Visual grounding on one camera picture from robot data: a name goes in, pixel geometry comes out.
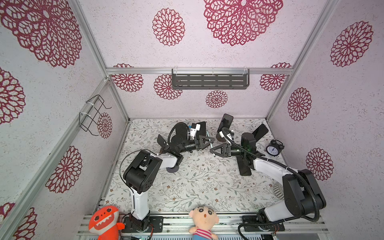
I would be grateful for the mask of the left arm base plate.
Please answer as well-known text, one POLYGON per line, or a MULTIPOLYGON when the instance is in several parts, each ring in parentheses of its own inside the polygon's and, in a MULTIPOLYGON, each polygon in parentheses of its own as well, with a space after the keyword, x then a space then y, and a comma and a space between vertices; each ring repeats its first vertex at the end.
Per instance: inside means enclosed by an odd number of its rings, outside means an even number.
POLYGON ((134 217, 124 219, 123 233, 161 233, 163 231, 164 217, 147 216, 143 220, 134 217))

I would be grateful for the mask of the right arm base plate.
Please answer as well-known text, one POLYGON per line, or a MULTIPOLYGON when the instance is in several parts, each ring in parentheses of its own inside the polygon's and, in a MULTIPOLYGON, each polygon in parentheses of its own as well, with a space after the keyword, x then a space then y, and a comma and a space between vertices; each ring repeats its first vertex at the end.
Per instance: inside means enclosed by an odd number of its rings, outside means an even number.
POLYGON ((283 232, 285 226, 283 223, 268 224, 264 220, 259 220, 257 215, 242 216, 245 232, 283 232))

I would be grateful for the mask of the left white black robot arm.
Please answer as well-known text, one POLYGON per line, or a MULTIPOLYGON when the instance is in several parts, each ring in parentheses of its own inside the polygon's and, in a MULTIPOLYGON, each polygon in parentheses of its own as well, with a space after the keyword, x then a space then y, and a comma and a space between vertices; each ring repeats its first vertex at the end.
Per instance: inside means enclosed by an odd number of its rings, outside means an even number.
POLYGON ((179 170, 184 159, 182 153, 206 149, 215 139, 208 136, 198 136, 193 140, 176 138, 176 144, 169 144, 158 135, 157 142, 162 153, 155 154, 149 150, 140 150, 122 175, 122 180, 129 188, 132 199, 131 219, 143 222, 150 215, 148 205, 148 190, 153 185, 161 169, 174 173, 179 170))

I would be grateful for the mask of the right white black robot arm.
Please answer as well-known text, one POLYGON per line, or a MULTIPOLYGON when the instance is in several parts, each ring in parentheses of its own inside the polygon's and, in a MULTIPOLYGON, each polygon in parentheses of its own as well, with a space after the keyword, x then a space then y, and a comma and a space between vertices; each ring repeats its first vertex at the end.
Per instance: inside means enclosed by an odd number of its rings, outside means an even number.
POLYGON ((246 167, 263 173, 283 186, 284 199, 259 210, 255 225, 267 226, 300 218, 310 222, 320 219, 320 210, 326 207, 327 202, 310 170, 296 170, 260 153, 252 153, 236 144, 231 132, 225 134, 221 131, 219 136, 226 143, 210 149, 212 154, 222 158, 243 157, 246 167))

